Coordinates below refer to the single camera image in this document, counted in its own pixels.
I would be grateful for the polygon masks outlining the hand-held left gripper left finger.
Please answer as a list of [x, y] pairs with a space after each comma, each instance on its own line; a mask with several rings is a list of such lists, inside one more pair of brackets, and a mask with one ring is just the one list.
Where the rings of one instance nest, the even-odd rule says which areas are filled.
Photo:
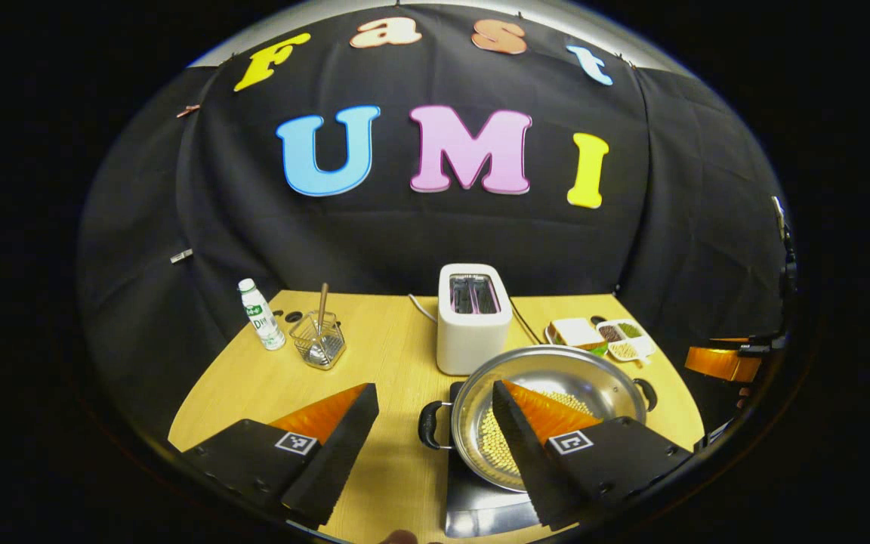
[[263, 513], [318, 529], [329, 522], [378, 413], [377, 388], [363, 383], [273, 422], [241, 419], [183, 457]]

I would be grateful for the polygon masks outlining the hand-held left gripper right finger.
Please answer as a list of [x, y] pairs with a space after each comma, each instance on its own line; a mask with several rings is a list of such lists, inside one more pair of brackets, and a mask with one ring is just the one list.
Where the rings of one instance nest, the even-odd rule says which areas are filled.
[[598, 420], [510, 380], [492, 410], [542, 526], [595, 524], [628, 509], [691, 451], [634, 418]]

